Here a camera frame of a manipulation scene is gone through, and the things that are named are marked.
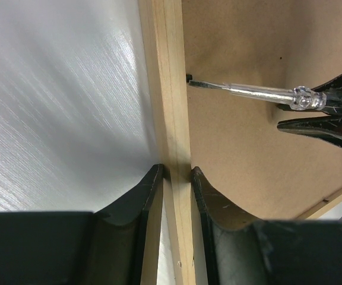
white plastic panel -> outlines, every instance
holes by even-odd
[[[158,162],[137,1],[0,1],[0,211],[97,211]]]

wood grain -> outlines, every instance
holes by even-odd
[[[148,82],[162,163],[176,284],[195,284],[191,152],[180,0],[139,0]]]

wooden strip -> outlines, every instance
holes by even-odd
[[[297,219],[317,219],[330,209],[342,202],[342,188],[330,196],[324,198],[312,208],[297,216]]]
[[[138,0],[176,284],[195,284],[181,0]]]
[[[157,284],[160,223],[162,220],[163,187],[157,189],[148,212],[141,284]]]

brown cardboard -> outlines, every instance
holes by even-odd
[[[342,73],[342,1],[184,0],[186,70],[195,79],[315,87]],[[297,216],[342,187],[342,149],[278,132],[306,114],[188,87],[193,166],[261,218]]]

black curved bracket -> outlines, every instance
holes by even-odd
[[[342,116],[326,116],[282,121],[278,130],[318,138],[342,148]]]
[[[0,284],[156,282],[163,166],[97,213],[0,213]]]
[[[192,187],[209,285],[342,284],[342,221],[260,220],[215,190],[198,167]]]

